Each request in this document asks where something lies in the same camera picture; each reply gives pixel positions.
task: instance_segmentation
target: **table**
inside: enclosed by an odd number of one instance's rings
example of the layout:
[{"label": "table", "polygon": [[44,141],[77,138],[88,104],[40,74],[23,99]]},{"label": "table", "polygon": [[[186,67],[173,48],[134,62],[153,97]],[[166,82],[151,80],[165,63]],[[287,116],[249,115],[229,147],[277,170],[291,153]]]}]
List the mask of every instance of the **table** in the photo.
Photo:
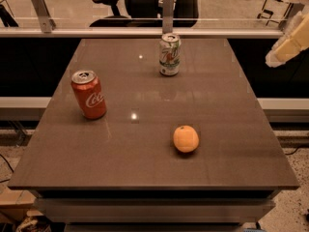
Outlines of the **table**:
[{"label": "table", "polygon": [[[297,189],[227,40],[183,39],[172,77],[159,73],[158,42],[82,40],[9,187],[31,190],[64,222],[242,223]],[[98,120],[82,116],[70,87],[81,69],[101,80],[107,113]],[[198,131],[193,154],[173,146],[180,125]]]}]

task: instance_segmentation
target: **coca-cola can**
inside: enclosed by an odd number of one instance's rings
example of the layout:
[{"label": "coca-cola can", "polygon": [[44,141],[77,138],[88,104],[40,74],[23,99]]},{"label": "coca-cola can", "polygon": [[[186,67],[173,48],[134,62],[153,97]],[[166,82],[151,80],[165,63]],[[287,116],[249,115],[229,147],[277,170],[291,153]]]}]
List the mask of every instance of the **coca-cola can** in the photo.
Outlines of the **coca-cola can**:
[{"label": "coca-cola can", "polygon": [[86,118],[97,119],[105,114],[104,95],[98,76],[93,71],[75,72],[71,77],[71,87]]},{"label": "coca-cola can", "polygon": [[162,35],[160,41],[160,72],[164,75],[175,75],[180,70],[181,39],[178,35],[168,33]]}]

